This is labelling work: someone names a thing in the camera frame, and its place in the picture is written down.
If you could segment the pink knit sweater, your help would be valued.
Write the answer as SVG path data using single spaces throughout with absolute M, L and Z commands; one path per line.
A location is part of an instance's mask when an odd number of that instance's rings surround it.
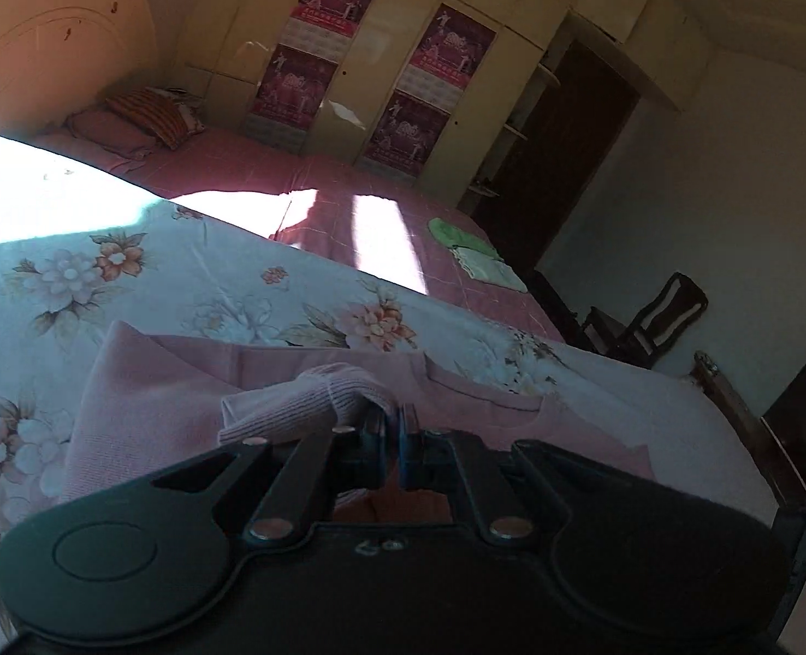
M 87 379 L 62 495 L 76 500 L 205 454 L 318 427 L 354 426 L 360 411 L 411 407 L 424 429 L 474 433 L 493 450 L 539 439 L 640 478 L 646 446 L 627 446 L 549 395 L 464 379 L 422 352 L 261 348 L 149 336 L 112 324 Z

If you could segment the pale folded cloth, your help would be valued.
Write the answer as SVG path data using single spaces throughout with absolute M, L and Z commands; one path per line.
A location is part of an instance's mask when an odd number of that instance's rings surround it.
M 518 293 L 528 291 L 526 284 L 517 277 L 517 273 L 502 260 L 467 247 L 452 248 L 451 253 L 462 271 L 474 281 L 507 288 L 507 290 Z

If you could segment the green folded cloth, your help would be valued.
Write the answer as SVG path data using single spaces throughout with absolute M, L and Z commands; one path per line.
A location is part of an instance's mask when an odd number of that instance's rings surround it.
M 474 250 L 474 252 L 486 254 L 486 256 L 496 254 L 496 250 L 483 238 L 455 227 L 440 217 L 434 217 L 426 226 L 432 238 L 446 248 L 468 248 L 468 250 Z

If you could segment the pink checkered bedspread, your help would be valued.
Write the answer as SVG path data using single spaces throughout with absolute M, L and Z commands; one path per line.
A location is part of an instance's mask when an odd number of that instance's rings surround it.
M 130 133 L 85 138 L 64 127 L 30 142 L 267 240 L 535 336 L 561 336 L 532 294 L 471 278 L 430 231 L 438 219 L 480 237 L 468 216 L 333 158 L 294 156 L 221 129 L 205 130 L 178 150 L 145 146 Z

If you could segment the dark wooden chair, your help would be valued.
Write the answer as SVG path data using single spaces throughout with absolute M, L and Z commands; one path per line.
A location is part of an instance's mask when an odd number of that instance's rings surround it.
M 674 272 L 628 324 L 593 306 L 580 328 L 601 355 L 652 368 L 707 308 L 705 291 L 684 273 Z

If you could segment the lower right magenta poster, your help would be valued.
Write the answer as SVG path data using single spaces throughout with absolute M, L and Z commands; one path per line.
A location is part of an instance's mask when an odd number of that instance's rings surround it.
M 357 167 L 390 181 L 413 185 L 447 120 L 447 112 L 395 90 Z

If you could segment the floral white bed sheet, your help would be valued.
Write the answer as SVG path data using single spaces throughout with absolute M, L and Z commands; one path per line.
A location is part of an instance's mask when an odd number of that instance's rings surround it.
M 778 501 L 692 384 L 624 370 L 121 177 L 0 136 L 0 532 L 60 495 L 87 376 L 108 327 L 257 346 L 366 349 L 363 317 L 397 319 L 387 352 L 516 395 L 560 399 L 664 484 L 761 521 Z

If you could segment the wooden tv cabinet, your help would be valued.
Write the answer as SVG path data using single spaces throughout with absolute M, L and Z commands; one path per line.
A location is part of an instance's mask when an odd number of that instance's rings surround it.
M 806 503 L 806 484 L 781 439 L 763 417 L 751 411 L 726 374 L 704 350 L 694 353 L 690 377 L 732 426 L 779 503 Z

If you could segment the lower left magenta poster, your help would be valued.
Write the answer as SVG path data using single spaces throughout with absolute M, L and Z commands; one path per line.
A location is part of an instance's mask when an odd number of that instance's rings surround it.
M 246 115 L 249 126 L 308 133 L 338 65 L 314 53 L 279 44 Z

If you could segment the striped orange pillow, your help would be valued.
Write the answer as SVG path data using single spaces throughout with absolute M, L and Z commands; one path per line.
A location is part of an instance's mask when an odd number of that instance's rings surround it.
M 205 130 L 193 107 L 168 90 L 143 87 L 108 96 L 105 104 L 114 114 L 151 133 L 171 151 Z

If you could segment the dark wooden door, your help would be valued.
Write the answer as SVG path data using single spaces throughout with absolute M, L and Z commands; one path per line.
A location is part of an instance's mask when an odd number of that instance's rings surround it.
M 541 93 L 474 219 L 515 269 L 534 269 L 627 124 L 640 93 L 584 43 Z

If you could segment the cream wardrobe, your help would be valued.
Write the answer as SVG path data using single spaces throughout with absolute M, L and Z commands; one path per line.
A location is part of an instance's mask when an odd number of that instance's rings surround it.
M 452 204 L 572 35 L 674 108 L 713 53 L 675 0 L 195 0 L 175 74 L 218 126 Z

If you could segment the upper right magenta poster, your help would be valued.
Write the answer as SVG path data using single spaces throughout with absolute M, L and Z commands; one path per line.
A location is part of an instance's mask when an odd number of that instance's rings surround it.
M 471 83 L 496 31 L 442 4 L 409 58 L 397 89 L 453 112 Z

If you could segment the peach wooden headboard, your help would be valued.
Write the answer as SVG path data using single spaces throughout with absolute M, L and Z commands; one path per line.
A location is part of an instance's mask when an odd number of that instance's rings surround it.
M 159 65 L 149 0 L 0 0 L 0 135 L 34 135 Z

